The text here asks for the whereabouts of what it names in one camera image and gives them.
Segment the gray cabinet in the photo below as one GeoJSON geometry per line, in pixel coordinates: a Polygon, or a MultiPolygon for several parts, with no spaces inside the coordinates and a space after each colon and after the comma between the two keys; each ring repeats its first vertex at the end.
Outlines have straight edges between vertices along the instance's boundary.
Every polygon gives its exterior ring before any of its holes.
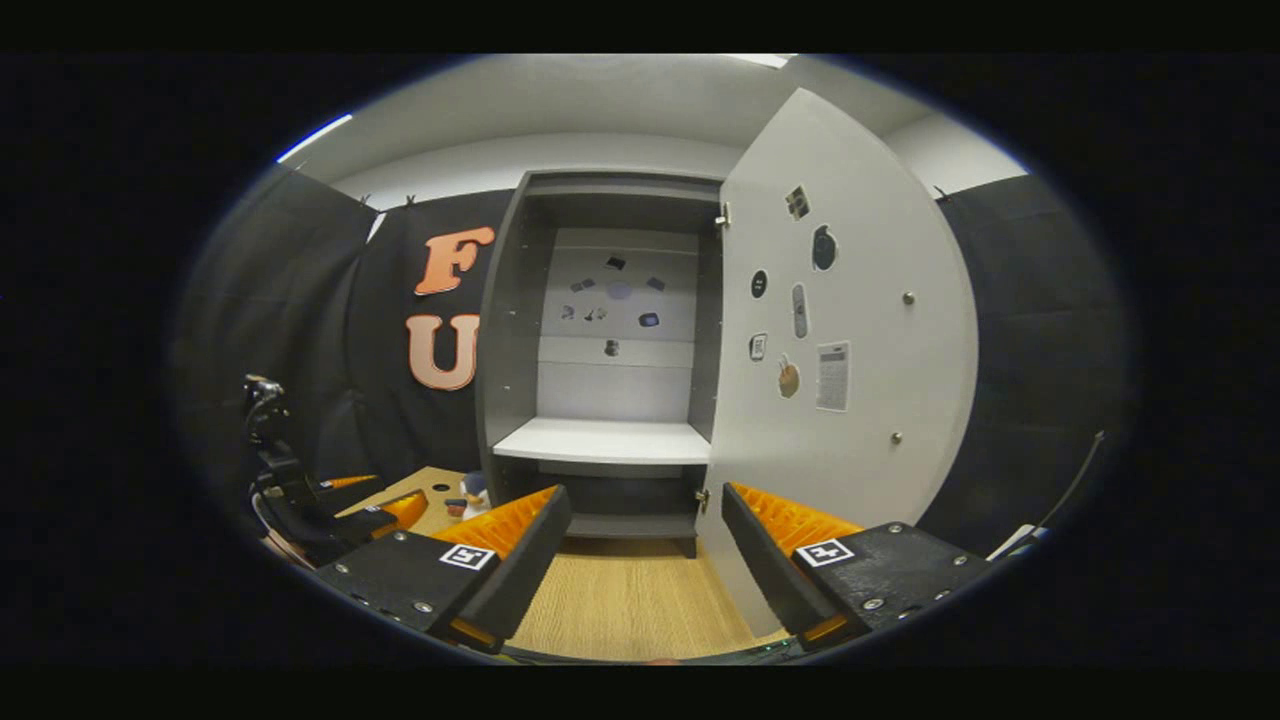
{"type": "Polygon", "coordinates": [[[495,503],[563,484],[571,537],[695,555],[721,352],[719,182],[529,173],[499,229],[477,337],[495,503]]]}

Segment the white wall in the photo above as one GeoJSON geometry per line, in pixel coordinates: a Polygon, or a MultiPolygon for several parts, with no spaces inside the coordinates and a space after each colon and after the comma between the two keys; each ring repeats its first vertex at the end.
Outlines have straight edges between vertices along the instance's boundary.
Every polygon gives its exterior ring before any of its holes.
{"type": "Polygon", "coordinates": [[[952,193],[1027,174],[1016,160],[946,115],[929,115],[881,140],[934,200],[941,195],[933,186],[952,193]]]}
{"type": "Polygon", "coordinates": [[[646,135],[557,133],[504,137],[413,155],[333,183],[387,210],[415,201],[512,190],[527,170],[653,170],[724,177],[741,149],[646,135]]]}

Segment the white shelf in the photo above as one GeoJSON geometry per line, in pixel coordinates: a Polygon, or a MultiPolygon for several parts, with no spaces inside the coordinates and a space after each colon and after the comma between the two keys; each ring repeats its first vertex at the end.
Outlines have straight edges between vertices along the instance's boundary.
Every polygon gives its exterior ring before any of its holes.
{"type": "Polygon", "coordinates": [[[703,465],[710,445],[687,423],[625,423],[534,418],[494,455],[616,465],[703,465]]]}

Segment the sticker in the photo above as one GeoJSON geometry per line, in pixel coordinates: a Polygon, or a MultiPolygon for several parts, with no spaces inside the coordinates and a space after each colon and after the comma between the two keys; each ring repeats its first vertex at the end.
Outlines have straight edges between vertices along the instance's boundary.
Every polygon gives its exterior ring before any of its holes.
{"type": "Polygon", "coordinates": [[[814,568],[822,568],[823,565],[849,560],[854,556],[854,551],[845,547],[838,539],[829,539],[826,542],[797,547],[796,552],[800,553],[800,557],[804,557],[805,562],[813,565],[814,568]]]}
{"type": "Polygon", "coordinates": [[[484,568],[484,564],[488,562],[494,555],[494,551],[484,550],[483,547],[456,544],[440,556],[440,562],[457,565],[458,568],[466,568],[467,570],[479,570],[480,568],[484,568]]]}
{"type": "Polygon", "coordinates": [[[764,270],[756,270],[751,275],[751,297],[759,300],[764,291],[769,287],[769,274],[764,270]]]}
{"type": "Polygon", "coordinates": [[[818,409],[849,411],[850,342],[818,346],[818,409]]]}
{"type": "Polygon", "coordinates": [[[804,338],[809,334],[809,306],[805,304],[804,286],[800,283],[791,288],[791,314],[796,337],[804,338]]]}
{"type": "Polygon", "coordinates": [[[764,341],[768,340],[768,337],[769,336],[765,333],[755,333],[751,336],[751,341],[746,343],[746,348],[753,363],[764,360],[764,341]]]}
{"type": "Polygon", "coordinates": [[[800,369],[787,360],[786,354],[778,359],[778,392],[782,397],[791,397],[800,389],[800,369]]]}
{"type": "Polygon", "coordinates": [[[787,213],[791,213],[794,220],[809,214],[809,199],[804,195],[804,186],[797,186],[791,195],[787,195],[787,213]]]}
{"type": "Polygon", "coordinates": [[[829,270],[836,264],[836,238],[822,225],[813,232],[813,269],[829,270]]]}

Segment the orange letter f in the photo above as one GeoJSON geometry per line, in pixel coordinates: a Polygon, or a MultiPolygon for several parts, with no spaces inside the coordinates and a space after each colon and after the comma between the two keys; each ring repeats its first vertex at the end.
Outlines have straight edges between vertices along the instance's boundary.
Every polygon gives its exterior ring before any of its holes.
{"type": "Polygon", "coordinates": [[[476,261],[476,246],[471,243],[489,245],[493,238],[493,228],[475,228],[426,241],[426,272],[413,293],[431,295],[458,287],[462,281],[453,274],[453,265],[463,273],[470,270],[476,261]]]}

